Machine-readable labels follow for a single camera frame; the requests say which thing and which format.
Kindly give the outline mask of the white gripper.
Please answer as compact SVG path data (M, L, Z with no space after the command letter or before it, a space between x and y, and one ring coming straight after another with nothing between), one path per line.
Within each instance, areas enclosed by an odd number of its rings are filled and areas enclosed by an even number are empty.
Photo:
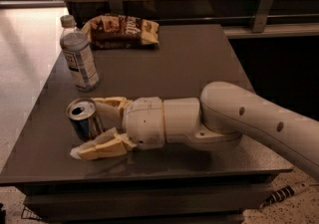
M100 112L123 116L125 133L115 128L98 135L95 139L73 148L70 155L75 159L95 160L126 155L134 148L149 150L164 146L162 100L158 97L139 98L135 101L125 97L93 98Z

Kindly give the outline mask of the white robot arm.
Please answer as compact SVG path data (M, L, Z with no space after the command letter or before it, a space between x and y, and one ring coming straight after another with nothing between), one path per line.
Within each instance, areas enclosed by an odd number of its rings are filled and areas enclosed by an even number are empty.
M66 114L84 142L71 150L78 159L115 157L168 143L225 150L247 135L319 176L319 122L231 83L210 83L199 98L79 98L69 103Z

